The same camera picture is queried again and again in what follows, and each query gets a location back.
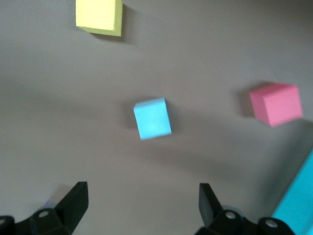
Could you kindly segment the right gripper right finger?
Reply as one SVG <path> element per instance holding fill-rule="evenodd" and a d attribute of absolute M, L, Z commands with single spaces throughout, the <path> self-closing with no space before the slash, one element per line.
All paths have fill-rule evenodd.
<path fill-rule="evenodd" d="M 208 183 L 199 185 L 199 211 L 204 226 L 198 235 L 293 235 L 282 220 L 262 217 L 253 223 L 234 210 L 225 210 Z"/>

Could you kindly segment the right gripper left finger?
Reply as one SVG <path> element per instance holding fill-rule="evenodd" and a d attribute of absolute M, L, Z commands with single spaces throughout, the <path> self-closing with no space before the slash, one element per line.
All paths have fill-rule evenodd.
<path fill-rule="evenodd" d="M 52 208 L 38 210 L 27 219 L 0 217 L 2 235 L 71 235 L 88 209 L 88 183 L 76 185 Z"/>

